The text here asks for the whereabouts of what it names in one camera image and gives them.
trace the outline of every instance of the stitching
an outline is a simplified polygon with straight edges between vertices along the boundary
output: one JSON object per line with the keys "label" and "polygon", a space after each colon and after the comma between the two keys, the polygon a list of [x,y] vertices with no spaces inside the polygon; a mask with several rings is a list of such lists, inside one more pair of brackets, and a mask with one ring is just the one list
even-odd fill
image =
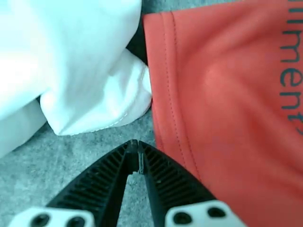
{"label": "stitching", "polygon": [[[177,63],[178,63],[178,61],[177,61],[177,60],[178,60],[178,59],[177,59],[177,57],[178,57],[178,40],[177,40],[176,21],[175,21],[174,14],[173,14],[172,12],[170,12],[170,13],[171,13],[172,20],[173,20],[173,25],[174,25],[174,38],[175,38],[174,41],[175,41],[175,48],[176,48],[176,64],[177,64]],[[188,134],[185,133],[185,136],[186,136],[187,144],[188,144],[188,147],[189,147],[189,153],[190,153],[190,155],[191,155],[191,158],[192,158],[192,160],[193,160],[193,162],[194,162],[196,171],[197,171],[197,173],[198,173],[198,178],[199,178],[199,180],[201,181],[201,175],[200,175],[200,172],[199,172],[199,170],[198,170],[197,163],[196,163],[196,161],[195,161],[195,159],[194,159],[194,154],[193,154],[193,151],[192,151],[190,142],[189,142]],[[183,152],[182,152],[181,149],[180,149],[180,151],[181,151],[181,154],[182,154],[184,163],[185,163],[184,154],[183,154]]]}
{"label": "stitching", "polygon": [[[118,119],[116,122],[110,124],[109,126],[106,126],[106,127],[103,127],[103,128],[100,128],[100,129],[96,129],[96,130],[90,130],[90,131],[86,131],[84,133],[88,133],[88,132],[96,132],[96,131],[99,131],[99,130],[103,130],[103,129],[108,129],[116,124],[118,124],[119,122],[121,122],[127,115],[128,115],[128,110],[131,108],[131,106],[134,104],[134,102],[136,101],[136,98],[138,96],[138,93],[139,93],[139,89],[141,88],[140,85],[142,84],[142,80],[143,80],[143,77],[144,77],[144,74],[146,72],[146,69],[147,67],[145,67],[145,65],[142,66],[143,70],[141,70],[141,74],[139,76],[139,81],[138,81],[138,90],[136,92],[136,94],[134,95],[134,98],[133,100],[130,102],[130,105],[126,108],[125,110],[125,114],[120,118]],[[79,132],[79,133],[75,133],[75,134],[72,134],[71,136],[75,136],[75,135],[79,135],[81,134],[82,132]]]}
{"label": "stitching", "polygon": [[163,14],[161,13],[161,17],[162,17],[162,22],[163,22],[163,37],[164,37],[164,47],[165,47],[165,69],[166,69],[166,83],[167,83],[167,90],[168,90],[168,94],[169,94],[169,106],[170,106],[170,112],[172,115],[172,119],[174,122],[174,129],[175,129],[175,134],[176,134],[176,138],[178,141],[178,146],[179,146],[179,150],[181,152],[182,158],[183,158],[183,164],[184,166],[186,166],[185,163],[185,159],[182,153],[182,149],[181,149],[181,144],[180,144],[180,138],[178,135],[178,131],[177,131],[177,124],[176,124],[176,119],[175,119],[175,114],[172,108],[172,101],[171,101],[171,95],[170,95],[170,88],[169,88],[169,70],[168,70],[168,64],[167,64],[167,47],[166,47],[166,37],[165,37],[165,25],[164,25],[164,18],[163,18]]}

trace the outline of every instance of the floor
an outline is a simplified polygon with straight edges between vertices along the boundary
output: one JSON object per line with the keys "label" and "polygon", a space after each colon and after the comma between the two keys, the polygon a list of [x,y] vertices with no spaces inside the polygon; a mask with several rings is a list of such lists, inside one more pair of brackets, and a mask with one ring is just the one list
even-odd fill
{"label": "floor", "polygon": [[[223,0],[143,0],[143,13],[198,7]],[[142,25],[128,49],[146,61]],[[31,206],[44,206],[102,155],[130,139],[155,145],[152,113],[124,127],[55,136],[46,124],[28,143],[0,159],[0,226]],[[152,227],[142,176],[128,178],[118,226]]]}

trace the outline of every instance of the white fabric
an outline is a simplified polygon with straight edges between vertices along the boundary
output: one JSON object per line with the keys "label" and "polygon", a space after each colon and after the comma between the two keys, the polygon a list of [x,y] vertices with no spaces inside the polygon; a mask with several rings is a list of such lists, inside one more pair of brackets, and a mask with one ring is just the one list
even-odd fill
{"label": "white fabric", "polygon": [[0,0],[0,156],[45,121],[33,102],[40,95],[57,135],[125,125],[146,112],[149,71],[125,48],[137,30],[141,4]]}

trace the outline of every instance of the orange shirt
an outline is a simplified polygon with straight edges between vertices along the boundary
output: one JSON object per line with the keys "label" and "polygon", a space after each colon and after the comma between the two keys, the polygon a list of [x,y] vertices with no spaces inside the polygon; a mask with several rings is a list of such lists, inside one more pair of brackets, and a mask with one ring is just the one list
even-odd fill
{"label": "orange shirt", "polygon": [[159,149],[249,226],[303,226],[303,0],[143,18]]}

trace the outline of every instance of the hole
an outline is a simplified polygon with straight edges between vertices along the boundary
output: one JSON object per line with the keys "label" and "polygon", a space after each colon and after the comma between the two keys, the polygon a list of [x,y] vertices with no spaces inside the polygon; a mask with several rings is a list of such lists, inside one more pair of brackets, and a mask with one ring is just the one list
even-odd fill
{"label": "hole", "polygon": [[192,218],[189,214],[184,212],[178,212],[174,215],[174,222],[175,224],[179,225],[186,225],[192,222]]}
{"label": "hole", "polygon": [[67,223],[66,227],[84,227],[85,220],[81,217],[74,217]]}
{"label": "hole", "polygon": [[207,213],[212,218],[223,218],[226,216],[224,210],[217,207],[211,207],[208,209]]}
{"label": "hole", "polygon": [[49,219],[50,218],[47,214],[39,214],[32,220],[30,226],[31,227],[44,227],[47,225]]}

